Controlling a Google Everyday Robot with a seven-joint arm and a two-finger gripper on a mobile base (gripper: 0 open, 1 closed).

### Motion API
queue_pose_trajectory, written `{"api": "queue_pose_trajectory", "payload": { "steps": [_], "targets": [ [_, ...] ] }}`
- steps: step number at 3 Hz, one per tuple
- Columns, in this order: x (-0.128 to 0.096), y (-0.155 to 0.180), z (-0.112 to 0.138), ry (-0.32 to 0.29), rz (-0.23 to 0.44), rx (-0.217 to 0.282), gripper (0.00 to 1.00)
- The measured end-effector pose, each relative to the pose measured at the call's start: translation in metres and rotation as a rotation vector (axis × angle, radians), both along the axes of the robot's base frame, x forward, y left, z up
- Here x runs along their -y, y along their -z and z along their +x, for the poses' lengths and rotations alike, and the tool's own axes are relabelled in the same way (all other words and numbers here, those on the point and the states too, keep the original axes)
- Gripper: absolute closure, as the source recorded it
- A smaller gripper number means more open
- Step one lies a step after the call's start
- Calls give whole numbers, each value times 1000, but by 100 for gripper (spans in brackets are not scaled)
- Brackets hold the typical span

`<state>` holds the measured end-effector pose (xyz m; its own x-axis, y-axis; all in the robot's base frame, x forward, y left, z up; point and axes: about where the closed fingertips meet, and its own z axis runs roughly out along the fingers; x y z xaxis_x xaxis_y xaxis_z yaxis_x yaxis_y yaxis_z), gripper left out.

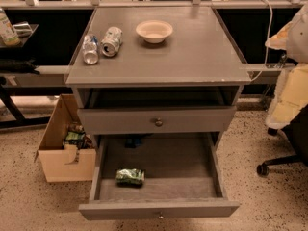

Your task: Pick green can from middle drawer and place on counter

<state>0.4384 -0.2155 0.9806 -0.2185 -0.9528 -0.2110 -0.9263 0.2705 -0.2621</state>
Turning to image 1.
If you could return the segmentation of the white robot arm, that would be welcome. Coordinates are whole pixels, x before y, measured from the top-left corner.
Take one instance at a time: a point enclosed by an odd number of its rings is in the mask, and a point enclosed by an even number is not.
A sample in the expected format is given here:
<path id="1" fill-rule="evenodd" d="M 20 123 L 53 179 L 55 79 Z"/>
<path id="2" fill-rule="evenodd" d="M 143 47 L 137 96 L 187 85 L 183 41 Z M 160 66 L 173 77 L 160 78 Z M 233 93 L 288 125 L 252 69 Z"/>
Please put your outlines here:
<path id="1" fill-rule="evenodd" d="M 295 68 L 283 68 L 278 76 L 266 124 L 271 129 L 282 129 L 308 105 L 308 4 L 305 4 L 265 46 L 285 50 L 295 60 Z"/>

